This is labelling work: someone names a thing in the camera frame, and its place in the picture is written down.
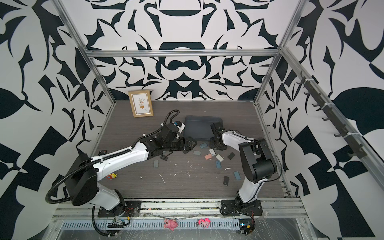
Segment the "black eraser bottom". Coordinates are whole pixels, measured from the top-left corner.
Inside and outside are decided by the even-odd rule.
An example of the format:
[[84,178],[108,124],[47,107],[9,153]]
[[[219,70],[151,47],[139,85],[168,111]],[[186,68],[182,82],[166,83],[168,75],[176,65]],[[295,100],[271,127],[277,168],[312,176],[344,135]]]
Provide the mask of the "black eraser bottom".
[[224,176],[223,185],[228,186],[229,180],[230,180],[230,178],[228,176]]

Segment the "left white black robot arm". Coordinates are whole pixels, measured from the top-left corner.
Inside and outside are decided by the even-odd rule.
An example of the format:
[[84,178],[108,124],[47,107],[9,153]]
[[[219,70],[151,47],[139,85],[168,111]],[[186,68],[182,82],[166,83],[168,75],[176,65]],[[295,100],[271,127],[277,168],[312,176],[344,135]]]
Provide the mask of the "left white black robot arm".
[[124,198],[117,190],[110,190],[99,182],[109,174],[130,165],[160,157],[167,160],[164,152],[188,153],[197,145],[191,137],[184,137],[183,123],[167,124],[154,135],[142,136],[131,147],[103,156],[80,155],[70,171],[71,177],[65,180],[73,206],[92,204],[112,211],[125,205]]

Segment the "dark grey storage box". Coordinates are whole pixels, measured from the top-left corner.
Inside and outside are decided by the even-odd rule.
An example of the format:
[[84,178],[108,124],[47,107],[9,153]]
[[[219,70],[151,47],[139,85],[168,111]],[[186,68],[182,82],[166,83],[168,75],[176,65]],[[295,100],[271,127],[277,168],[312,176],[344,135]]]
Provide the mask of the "dark grey storage box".
[[184,137],[191,137],[196,141],[209,141],[214,137],[211,125],[213,123],[223,123],[219,117],[207,116],[186,116]]

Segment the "black eraser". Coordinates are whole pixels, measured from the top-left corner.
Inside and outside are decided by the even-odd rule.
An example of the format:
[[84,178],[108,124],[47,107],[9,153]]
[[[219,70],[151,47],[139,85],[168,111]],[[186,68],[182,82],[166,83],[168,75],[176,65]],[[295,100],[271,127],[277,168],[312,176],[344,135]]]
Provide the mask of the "black eraser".
[[224,176],[223,185],[228,186],[229,180],[230,180],[230,178],[228,176]]
[[235,153],[230,153],[230,154],[227,156],[227,158],[228,158],[229,160],[233,159],[234,157],[235,157]]

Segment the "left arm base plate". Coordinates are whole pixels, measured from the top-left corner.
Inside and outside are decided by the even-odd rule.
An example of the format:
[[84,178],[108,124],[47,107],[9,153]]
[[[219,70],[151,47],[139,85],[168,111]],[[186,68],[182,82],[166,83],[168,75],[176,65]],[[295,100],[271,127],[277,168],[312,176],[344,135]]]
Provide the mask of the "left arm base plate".
[[100,207],[98,218],[138,217],[141,211],[141,205],[141,201],[125,201],[124,204],[118,204],[112,210],[105,210]]

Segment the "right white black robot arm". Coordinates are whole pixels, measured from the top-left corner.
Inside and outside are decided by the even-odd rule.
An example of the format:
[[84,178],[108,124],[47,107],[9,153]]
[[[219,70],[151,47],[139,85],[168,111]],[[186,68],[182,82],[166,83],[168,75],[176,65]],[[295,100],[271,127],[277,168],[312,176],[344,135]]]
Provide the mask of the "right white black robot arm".
[[245,179],[238,190],[237,201],[242,206],[256,201],[264,184],[273,182],[273,175],[278,171],[267,142],[263,138],[250,138],[235,130],[226,130],[219,122],[211,124],[211,130],[214,149],[231,147],[239,152]]

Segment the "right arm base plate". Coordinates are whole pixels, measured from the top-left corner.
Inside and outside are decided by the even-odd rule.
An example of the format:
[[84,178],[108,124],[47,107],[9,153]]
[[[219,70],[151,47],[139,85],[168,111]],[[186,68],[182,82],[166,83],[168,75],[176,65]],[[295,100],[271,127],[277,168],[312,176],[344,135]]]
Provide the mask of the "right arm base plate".
[[240,199],[236,198],[234,200],[222,200],[220,213],[223,216],[261,216],[263,208],[259,200],[243,203]]

